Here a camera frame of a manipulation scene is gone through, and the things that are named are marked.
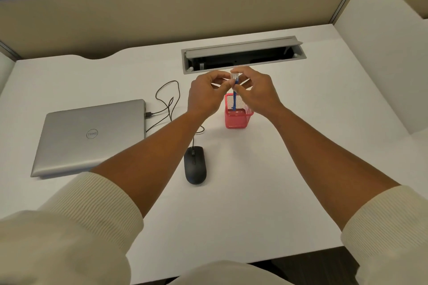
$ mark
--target blue toothbrush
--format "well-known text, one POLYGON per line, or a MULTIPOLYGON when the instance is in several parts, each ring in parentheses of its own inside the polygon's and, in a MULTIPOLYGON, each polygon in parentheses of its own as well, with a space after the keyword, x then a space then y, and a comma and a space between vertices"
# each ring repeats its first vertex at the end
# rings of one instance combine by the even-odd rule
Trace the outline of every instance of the blue toothbrush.
MULTIPOLYGON (((239 82, 239 73, 231 73, 232 79, 235 79, 235 83, 239 82)), ((232 110, 236 110, 236 91, 233 91, 233 106, 232 110)))

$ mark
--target cream sweater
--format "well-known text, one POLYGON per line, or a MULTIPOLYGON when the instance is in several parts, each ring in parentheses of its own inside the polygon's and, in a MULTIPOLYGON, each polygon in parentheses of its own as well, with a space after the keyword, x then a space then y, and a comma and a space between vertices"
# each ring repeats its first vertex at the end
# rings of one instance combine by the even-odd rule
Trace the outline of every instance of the cream sweater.
MULTIPOLYGON (((82 173, 37 211, 0 221, 0 284, 124 284, 126 252, 143 227, 132 200, 111 181, 82 173)), ((362 284, 428 284, 428 201, 398 186, 366 203, 342 242, 362 284)), ((172 285, 290 284, 246 264, 200 266, 172 285)))

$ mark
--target white desk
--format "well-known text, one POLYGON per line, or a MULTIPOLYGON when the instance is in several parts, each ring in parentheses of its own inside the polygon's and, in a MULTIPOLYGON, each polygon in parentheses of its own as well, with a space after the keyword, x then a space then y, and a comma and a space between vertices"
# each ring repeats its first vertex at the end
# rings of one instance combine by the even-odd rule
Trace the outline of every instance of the white desk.
MULTIPOLYGON (((0 217, 35 209, 73 176, 29 177, 46 113, 143 98, 176 79, 187 106, 181 49, 296 35, 306 60, 256 66, 281 100, 310 124, 397 181, 428 195, 427 169, 411 137, 332 25, 78 56, 18 61, 0 97, 0 217)), ((175 94, 171 86, 160 95, 175 94)), ((246 129, 224 126, 223 105, 196 136, 208 176, 198 187, 181 162, 128 253, 132 283, 172 277, 219 259, 251 262, 341 245, 340 231, 299 175, 280 136, 255 114, 246 129)))

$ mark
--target laptop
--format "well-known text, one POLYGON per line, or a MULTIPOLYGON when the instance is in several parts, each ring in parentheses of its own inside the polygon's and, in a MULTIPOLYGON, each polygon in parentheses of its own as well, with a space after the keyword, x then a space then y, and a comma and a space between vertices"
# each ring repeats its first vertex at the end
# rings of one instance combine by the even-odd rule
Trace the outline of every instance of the laptop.
POLYGON ((142 99, 49 113, 31 177, 90 170, 145 138, 145 113, 142 99))

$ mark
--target hand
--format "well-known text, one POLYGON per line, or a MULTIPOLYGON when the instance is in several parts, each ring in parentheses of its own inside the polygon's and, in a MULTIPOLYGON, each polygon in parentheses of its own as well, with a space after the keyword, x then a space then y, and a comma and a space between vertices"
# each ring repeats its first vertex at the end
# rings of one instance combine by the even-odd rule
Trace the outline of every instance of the hand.
POLYGON ((242 73, 239 76, 238 84, 234 85, 233 90, 256 113, 270 120, 272 115, 275 115, 279 110, 284 108, 269 75, 255 71, 249 66, 233 68, 230 72, 242 73))
POLYGON ((221 101, 235 81, 230 73, 224 71, 210 71, 200 75, 192 81, 189 90, 187 111, 197 113, 203 120, 217 112, 221 101))

